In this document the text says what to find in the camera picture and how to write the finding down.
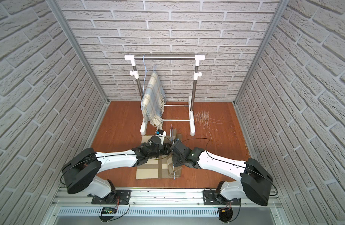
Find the light blue wire hanger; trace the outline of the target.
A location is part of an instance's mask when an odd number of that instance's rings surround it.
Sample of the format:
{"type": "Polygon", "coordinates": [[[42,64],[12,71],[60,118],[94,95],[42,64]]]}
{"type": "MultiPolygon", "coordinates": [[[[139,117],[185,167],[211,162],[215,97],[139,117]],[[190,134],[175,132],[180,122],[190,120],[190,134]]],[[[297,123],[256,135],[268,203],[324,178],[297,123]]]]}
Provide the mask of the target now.
{"type": "Polygon", "coordinates": [[[146,54],[143,55],[142,57],[142,61],[143,61],[143,65],[144,65],[144,71],[145,71],[145,75],[144,75],[144,79],[143,79],[143,87],[142,87],[142,99],[145,97],[145,94],[147,93],[147,88],[148,88],[148,80],[147,80],[147,75],[149,70],[147,69],[147,65],[145,63],[145,57],[146,54]]]}
{"type": "MultiPolygon", "coordinates": [[[[175,139],[175,135],[174,135],[174,131],[173,131],[173,125],[171,124],[171,130],[170,130],[170,140],[171,140],[171,144],[174,144],[174,139],[175,139]]],[[[172,154],[172,162],[173,162],[173,155],[174,155],[174,152],[171,151],[171,154],[172,154]]],[[[173,168],[173,179],[175,180],[176,174],[175,174],[175,167],[174,167],[174,164],[172,164],[172,168],[173,168]]]]}

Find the blue cream plaid scarf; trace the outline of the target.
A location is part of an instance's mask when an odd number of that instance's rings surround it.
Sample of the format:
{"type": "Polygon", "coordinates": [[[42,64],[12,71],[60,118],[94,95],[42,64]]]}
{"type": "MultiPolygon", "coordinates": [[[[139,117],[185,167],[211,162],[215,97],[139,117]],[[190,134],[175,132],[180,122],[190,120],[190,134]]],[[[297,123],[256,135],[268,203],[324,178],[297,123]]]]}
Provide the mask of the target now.
{"type": "Polygon", "coordinates": [[[141,110],[143,121],[150,122],[157,130],[162,129],[164,107],[166,105],[166,95],[162,83],[156,71],[151,73],[147,93],[142,99],[141,110]]]}

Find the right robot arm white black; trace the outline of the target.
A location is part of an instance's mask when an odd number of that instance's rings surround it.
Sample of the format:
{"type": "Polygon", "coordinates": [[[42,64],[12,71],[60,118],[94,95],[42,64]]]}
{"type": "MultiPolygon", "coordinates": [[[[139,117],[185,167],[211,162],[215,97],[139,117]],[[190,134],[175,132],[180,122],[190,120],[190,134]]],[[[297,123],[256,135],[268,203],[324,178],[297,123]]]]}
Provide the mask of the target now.
{"type": "Polygon", "coordinates": [[[230,201],[247,197],[260,206],[267,206],[273,187],[272,176],[255,159],[233,160],[208,152],[202,148],[190,149],[179,139],[170,147],[174,166],[214,171],[230,177],[234,182],[220,182],[216,188],[217,198],[230,201]]]}

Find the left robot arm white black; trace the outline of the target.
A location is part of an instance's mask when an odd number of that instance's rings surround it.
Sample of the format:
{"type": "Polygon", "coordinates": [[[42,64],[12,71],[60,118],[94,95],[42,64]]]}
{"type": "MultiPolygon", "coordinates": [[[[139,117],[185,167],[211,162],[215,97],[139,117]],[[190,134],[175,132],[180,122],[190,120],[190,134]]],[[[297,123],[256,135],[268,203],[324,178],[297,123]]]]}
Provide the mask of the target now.
{"type": "Polygon", "coordinates": [[[139,147],[121,152],[96,152],[87,148],[67,162],[61,169],[68,194],[85,191],[101,199],[115,191],[112,182],[97,176],[106,170],[137,167],[151,158],[171,153],[171,142],[166,137],[152,136],[139,147]]]}

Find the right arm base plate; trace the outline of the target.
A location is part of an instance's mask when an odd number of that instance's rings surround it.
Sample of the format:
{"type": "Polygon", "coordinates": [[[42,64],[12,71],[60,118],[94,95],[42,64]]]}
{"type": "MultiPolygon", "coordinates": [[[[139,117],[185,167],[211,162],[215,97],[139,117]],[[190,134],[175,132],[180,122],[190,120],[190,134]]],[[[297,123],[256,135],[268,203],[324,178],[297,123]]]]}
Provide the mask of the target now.
{"type": "Polygon", "coordinates": [[[241,203],[239,198],[234,198],[232,200],[225,199],[222,195],[217,194],[215,190],[210,188],[205,188],[203,190],[203,204],[204,205],[227,205],[227,206],[237,206],[241,203]]]}

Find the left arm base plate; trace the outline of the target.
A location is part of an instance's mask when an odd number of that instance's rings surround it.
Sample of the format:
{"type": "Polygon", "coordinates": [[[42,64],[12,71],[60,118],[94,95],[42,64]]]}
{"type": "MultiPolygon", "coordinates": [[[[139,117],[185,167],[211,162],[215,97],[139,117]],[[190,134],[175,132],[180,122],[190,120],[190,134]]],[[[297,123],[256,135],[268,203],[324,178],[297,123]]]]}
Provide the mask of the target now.
{"type": "Polygon", "coordinates": [[[132,190],[130,189],[117,189],[112,191],[104,198],[93,196],[91,204],[110,205],[110,204],[122,204],[128,205],[132,190]]]}

